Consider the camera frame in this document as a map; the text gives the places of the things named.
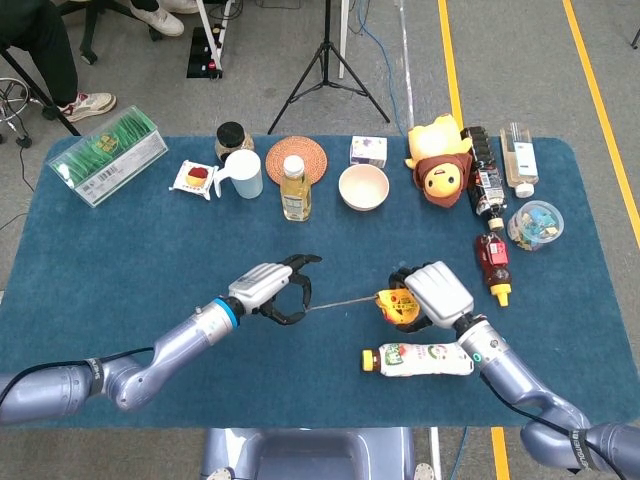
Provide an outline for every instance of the small white box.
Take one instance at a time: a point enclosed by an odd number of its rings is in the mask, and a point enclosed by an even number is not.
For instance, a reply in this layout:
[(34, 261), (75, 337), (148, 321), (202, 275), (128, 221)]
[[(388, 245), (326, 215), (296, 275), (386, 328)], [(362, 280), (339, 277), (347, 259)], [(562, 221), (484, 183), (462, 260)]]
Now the small white box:
[(381, 137), (352, 137), (349, 163), (368, 163), (384, 168), (387, 163), (387, 139)]

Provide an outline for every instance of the black pants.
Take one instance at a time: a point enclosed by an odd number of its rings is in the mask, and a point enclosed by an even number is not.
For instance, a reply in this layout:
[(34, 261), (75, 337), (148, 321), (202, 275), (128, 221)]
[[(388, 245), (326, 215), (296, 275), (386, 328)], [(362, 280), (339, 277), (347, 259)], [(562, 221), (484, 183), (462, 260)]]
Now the black pants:
[(78, 94), (78, 74), (67, 30), (56, 6), (48, 0), (0, 1), (0, 36), (31, 55), (53, 101), (65, 106)]

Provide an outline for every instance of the yellow object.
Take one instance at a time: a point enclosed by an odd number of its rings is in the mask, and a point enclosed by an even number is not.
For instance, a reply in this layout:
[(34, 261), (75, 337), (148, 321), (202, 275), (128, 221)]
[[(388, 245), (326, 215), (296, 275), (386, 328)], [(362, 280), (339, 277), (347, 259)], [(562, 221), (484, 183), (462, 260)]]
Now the yellow object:
[(607, 110), (604, 107), (604, 102), (600, 95), (600, 88), (598, 87), (595, 73), (591, 67), (591, 60), (589, 60), (587, 47), (584, 45), (582, 33), (580, 33), (580, 27), (578, 26), (578, 21), (576, 19), (576, 14), (573, 11), (571, 0), (562, 0), (562, 4), (564, 5), (564, 10), (567, 14), (567, 20), (569, 21), (569, 27), (573, 34), (573, 40), (575, 41), (576, 48), (578, 49), (578, 56), (580, 57), (580, 62), (582, 62), (584, 75), (587, 78), (587, 85), (589, 85), (589, 90), (591, 90), (591, 99), (593, 100), (593, 105), (596, 108), (600, 127), (602, 128), (602, 133), (604, 134), (604, 139), (607, 143), (607, 149), (609, 150), (609, 156), (611, 157), (611, 163), (613, 164), (613, 171), (616, 174), (616, 179), (620, 186), (622, 199), (627, 207), (627, 214), (631, 221), (631, 228), (633, 228), (633, 232), (636, 236), (636, 243), (638, 244), (638, 248), (640, 248), (640, 210), (633, 199), (633, 192), (629, 185), (627, 172), (625, 171), (624, 164), (622, 163), (622, 157), (620, 156), (618, 144), (616, 143), (616, 138), (613, 134), (613, 128), (611, 127), (611, 122), (609, 122), (609, 116), (607, 115)]
[(424, 189), (433, 197), (446, 198), (458, 191), (460, 181), (460, 169), (453, 163), (443, 163), (427, 173)]
[(187, 175), (187, 185), (191, 185), (192, 187), (202, 187), (204, 182), (207, 180), (206, 178), (194, 177), (192, 175)]
[(365, 372), (373, 372), (373, 351), (362, 351), (362, 370)]
[(499, 283), (489, 287), (491, 295), (497, 297), (501, 307), (509, 306), (509, 294), (511, 293), (511, 285), (508, 283)]
[(407, 325), (420, 314), (418, 302), (406, 288), (379, 291), (376, 305), (382, 310), (385, 320), (394, 325)]
[[(453, 42), (451, 41), (451, 29), (449, 28), (447, 0), (438, 0), (438, 9), (440, 13), (440, 31), (442, 32), (442, 44), (444, 46), (444, 59), (447, 68), (447, 80), (449, 82), (451, 108), (456, 120), (460, 125), (462, 125), (462, 108), (460, 106), (460, 93), (458, 92), (456, 64), (453, 55)], [(504, 440), (504, 429), (502, 427), (491, 427), (491, 440), (496, 466), (496, 480), (510, 480), (509, 460), (507, 458), (507, 446)]]
[(304, 171), (304, 160), (298, 155), (284, 159), (284, 175), (280, 181), (280, 197), (284, 217), (292, 222), (306, 222), (311, 215), (311, 182)]
[(460, 136), (460, 126), (451, 114), (442, 115), (430, 125), (418, 125), (409, 131), (411, 158), (405, 161), (410, 169), (425, 158), (466, 153), (471, 149), (470, 138)]

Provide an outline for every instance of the blue table mat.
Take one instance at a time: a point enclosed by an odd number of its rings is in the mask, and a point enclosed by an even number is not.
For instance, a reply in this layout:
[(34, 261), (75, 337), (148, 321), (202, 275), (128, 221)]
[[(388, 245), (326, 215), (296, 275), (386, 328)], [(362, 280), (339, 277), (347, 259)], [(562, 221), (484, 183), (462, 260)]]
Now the blue table mat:
[[(266, 157), (278, 137), (256, 137)], [(485, 229), (466, 194), (452, 209), (426, 202), (404, 166), (406, 140), (389, 138), (391, 190), (378, 209), (349, 209), (338, 177), (351, 137), (315, 139), (329, 157), (312, 189), (305, 224), (282, 215), (278, 187), (264, 173), (258, 199), (241, 199), (231, 182), (207, 202), (169, 191), (182, 161), (214, 164), (214, 139), (168, 137), (169, 152), (91, 209), (44, 167), (0, 306), (0, 369), (16, 372), (56, 360), (103, 356), (152, 345), (256, 264), (292, 253), (324, 258), (304, 272), (313, 305), (385, 288), (401, 266), (444, 260), (516, 352), (558, 394), (592, 421), (638, 416), (640, 388), (582, 180), (568, 145), (535, 139), (541, 181), (535, 199), (559, 208), (565, 231), (528, 253), (509, 242), (513, 293), (500, 308), (482, 282), (473, 241)], [(49, 157), (74, 140), (57, 143)], [(493, 139), (494, 153), (500, 148)], [(509, 192), (505, 219), (524, 201)], [(468, 377), (387, 378), (360, 370), (360, 351), (386, 342), (451, 342), (435, 327), (406, 335), (373, 302), (310, 312), (279, 326), (241, 320), (134, 413), (107, 399), (65, 427), (374, 427), (519, 425), (474, 373)], [(141, 356), (142, 362), (149, 357)]]

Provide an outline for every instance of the brown hood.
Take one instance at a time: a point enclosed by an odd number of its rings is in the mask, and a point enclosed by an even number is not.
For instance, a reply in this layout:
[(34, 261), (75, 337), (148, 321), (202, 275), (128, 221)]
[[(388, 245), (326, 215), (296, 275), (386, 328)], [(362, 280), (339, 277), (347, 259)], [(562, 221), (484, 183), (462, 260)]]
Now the brown hood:
[[(431, 170), (443, 163), (452, 163), (458, 167), (458, 170), (460, 170), (460, 188), (448, 197), (439, 198), (429, 195), (424, 190), (424, 179)], [(425, 158), (419, 160), (416, 164), (416, 168), (413, 170), (413, 181), (416, 183), (416, 187), (422, 190), (424, 196), (427, 197), (427, 200), (431, 203), (440, 207), (450, 208), (455, 205), (458, 198), (460, 198), (460, 193), (465, 189), (467, 182), (469, 181), (470, 168), (471, 155), (468, 153), (457, 153), (455, 155), (440, 155), (437, 157)]]

